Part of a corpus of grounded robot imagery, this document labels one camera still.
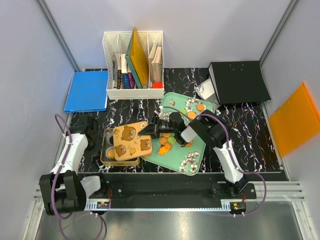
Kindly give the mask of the bear print tin lid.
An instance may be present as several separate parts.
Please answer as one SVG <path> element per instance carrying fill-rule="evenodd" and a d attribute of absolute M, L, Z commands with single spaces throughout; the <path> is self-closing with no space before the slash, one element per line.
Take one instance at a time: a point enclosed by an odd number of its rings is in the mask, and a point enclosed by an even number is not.
<path fill-rule="evenodd" d="M 114 156 L 116 161 L 127 161 L 152 153 L 153 144 L 151 136 L 139 135 L 139 132 L 147 125 L 147 121 L 140 121 L 117 126 L 113 129 Z"/>

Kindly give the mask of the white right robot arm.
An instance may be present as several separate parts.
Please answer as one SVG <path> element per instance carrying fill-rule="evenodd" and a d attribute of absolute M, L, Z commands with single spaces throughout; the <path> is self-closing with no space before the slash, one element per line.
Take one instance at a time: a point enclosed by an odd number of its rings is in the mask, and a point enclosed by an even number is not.
<path fill-rule="evenodd" d="M 199 137 L 205 145 L 213 148 L 218 156 L 224 172 L 228 195 L 236 199 L 244 194 L 248 180 L 233 150 L 229 136 L 230 130 L 227 123 L 207 109 L 187 124 L 181 113 L 177 111 L 169 114 L 169 121 L 160 119 L 159 115 L 155 114 L 143 131 L 145 135 L 153 139 L 159 139 L 161 135 L 168 133 L 174 134 L 176 142 L 184 147 Z"/>

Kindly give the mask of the round dotted orange biscuit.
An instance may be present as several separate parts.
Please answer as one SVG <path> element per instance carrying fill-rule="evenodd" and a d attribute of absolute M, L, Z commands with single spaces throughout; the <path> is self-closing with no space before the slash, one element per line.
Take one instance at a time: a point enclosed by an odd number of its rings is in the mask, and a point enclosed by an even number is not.
<path fill-rule="evenodd" d="M 107 157 L 110 158 L 110 159 L 114 159 L 115 158 L 115 151 L 114 149 L 109 149 L 106 153 Z"/>

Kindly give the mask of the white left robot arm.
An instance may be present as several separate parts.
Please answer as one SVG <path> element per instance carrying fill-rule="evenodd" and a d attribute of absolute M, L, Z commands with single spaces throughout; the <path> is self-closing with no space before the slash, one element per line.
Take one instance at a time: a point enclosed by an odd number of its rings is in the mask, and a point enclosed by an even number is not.
<path fill-rule="evenodd" d="M 60 121 L 65 125 L 62 132 L 65 143 L 53 169 L 40 177 L 39 187 L 47 215 L 66 220 L 72 213 L 84 211 L 90 196 L 103 198 L 108 193 L 108 184 L 102 173 L 78 176 L 83 154 L 95 147 L 97 120 L 85 115 L 78 125 L 68 126 L 61 115 L 54 118 L 61 130 Z"/>

